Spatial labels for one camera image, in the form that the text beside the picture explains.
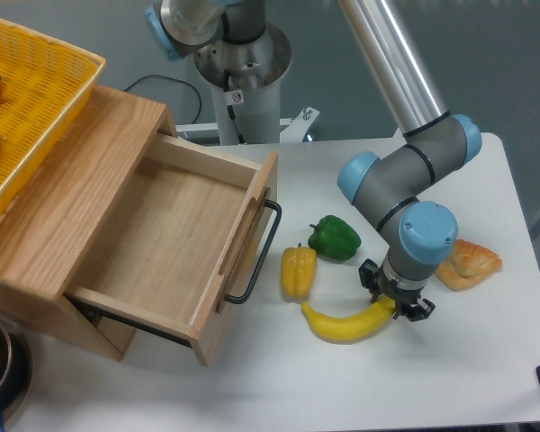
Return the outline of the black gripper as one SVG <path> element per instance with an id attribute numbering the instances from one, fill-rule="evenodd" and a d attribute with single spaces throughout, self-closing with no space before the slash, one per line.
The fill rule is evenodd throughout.
<path id="1" fill-rule="evenodd" d="M 399 276 L 393 270 L 380 270 L 379 266 L 367 258 L 358 268 L 361 285 L 370 293 L 371 303 L 376 303 L 381 295 L 396 303 L 392 318 L 403 316 L 409 321 L 426 320 L 436 305 L 428 299 L 420 299 L 426 280 L 410 280 Z"/>

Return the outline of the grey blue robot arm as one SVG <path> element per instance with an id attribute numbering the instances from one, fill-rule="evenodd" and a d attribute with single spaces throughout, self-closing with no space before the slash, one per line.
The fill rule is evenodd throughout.
<path id="1" fill-rule="evenodd" d="M 387 157 L 352 157 L 337 176 L 342 194 L 389 247 L 380 265 L 361 265 L 361 283 L 374 298 L 393 299 L 398 315 L 423 320 L 434 305 L 422 290 L 458 227 L 446 207 L 419 195 L 476 157 L 482 135 L 447 110 L 391 3 L 344 1 L 341 8 L 405 140 Z M 210 84 L 221 144 L 279 140 L 277 94 L 292 52 L 263 2 L 160 1 L 145 18 L 165 55 L 193 57 Z"/>

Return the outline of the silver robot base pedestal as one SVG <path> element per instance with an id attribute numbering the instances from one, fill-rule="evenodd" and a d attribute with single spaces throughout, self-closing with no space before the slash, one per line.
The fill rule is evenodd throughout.
<path id="1" fill-rule="evenodd" d="M 218 40 L 198 50 L 194 64 L 211 89 L 220 144 L 279 140 L 281 81 L 291 61 L 290 42 L 271 23 L 248 44 Z"/>

